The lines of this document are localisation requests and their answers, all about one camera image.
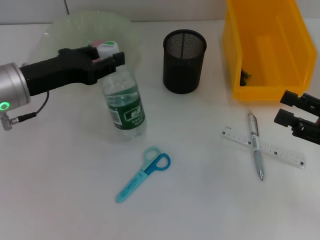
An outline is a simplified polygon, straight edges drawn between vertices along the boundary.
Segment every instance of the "black cable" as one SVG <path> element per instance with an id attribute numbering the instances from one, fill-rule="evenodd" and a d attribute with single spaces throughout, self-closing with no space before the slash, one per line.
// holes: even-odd
<path id="1" fill-rule="evenodd" d="M 47 104 L 48 100 L 49 100 L 49 91 L 46 92 L 46 98 L 44 100 L 44 103 L 38 109 L 38 111 L 31 112 L 31 113 L 28 113 L 28 114 L 25 114 L 25 115 L 21 115 L 21 116 L 17 116 L 17 118 L 19 120 L 19 123 L 21 123 L 21 122 L 23 122 L 25 120 L 32 119 L 32 118 L 36 117 L 37 114 L 40 113 L 40 111 L 45 107 L 45 105 Z"/>

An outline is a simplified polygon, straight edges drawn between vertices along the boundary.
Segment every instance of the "blue scissors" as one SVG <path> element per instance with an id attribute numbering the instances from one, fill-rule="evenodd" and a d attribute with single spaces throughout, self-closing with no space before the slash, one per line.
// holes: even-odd
<path id="1" fill-rule="evenodd" d="M 148 159 L 147 155 L 150 152 L 155 152 L 155 157 Z M 167 165 L 164 167 L 158 167 L 157 163 L 162 159 L 167 159 Z M 170 167 L 171 159 L 166 153 L 162 153 L 156 146 L 149 147 L 144 152 L 144 165 L 140 171 L 128 182 L 128 184 L 122 189 L 122 191 L 116 196 L 116 202 L 122 203 L 126 200 L 135 190 L 139 187 L 143 181 L 149 177 L 149 175 L 155 171 L 164 171 Z"/>

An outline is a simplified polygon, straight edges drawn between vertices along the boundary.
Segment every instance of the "white bottle cap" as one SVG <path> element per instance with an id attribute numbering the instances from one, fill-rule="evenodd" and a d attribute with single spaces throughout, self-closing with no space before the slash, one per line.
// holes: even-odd
<path id="1" fill-rule="evenodd" d="M 100 44 L 96 49 L 101 60 L 112 57 L 113 54 L 120 52 L 118 44 L 115 41 L 106 41 Z"/>

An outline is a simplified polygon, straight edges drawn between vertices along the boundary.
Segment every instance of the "white wall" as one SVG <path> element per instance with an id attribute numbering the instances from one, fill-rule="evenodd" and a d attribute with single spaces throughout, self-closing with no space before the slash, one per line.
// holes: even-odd
<path id="1" fill-rule="evenodd" d="M 215 20 L 223 19 L 226 10 L 226 0 L 66 0 L 66 2 L 70 13 L 79 10 L 111 11 L 131 21 Z M 320 0 L 297 0 L 297 3 L 304 18 L 320 18 Z M 64 0 L 0 0 L 0 24 L 50 23 L 66 14 Z"/>
<path id="2" fill-rule="evenodd" d="M 0 24 L 51 23 L 66 15 L 64 0 L 0 0 Z"/>

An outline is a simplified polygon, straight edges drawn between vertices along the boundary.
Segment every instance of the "green label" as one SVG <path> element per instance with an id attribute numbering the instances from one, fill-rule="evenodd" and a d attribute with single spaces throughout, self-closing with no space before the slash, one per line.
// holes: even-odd
<path id="1" fill-rule="evenodd" d="M 134 102 L 125 106 L 108 105 L 114 125 L 118 129 L 129 130 L 140 126 L 146 116 L 141 99 L 138 97 Z"/>

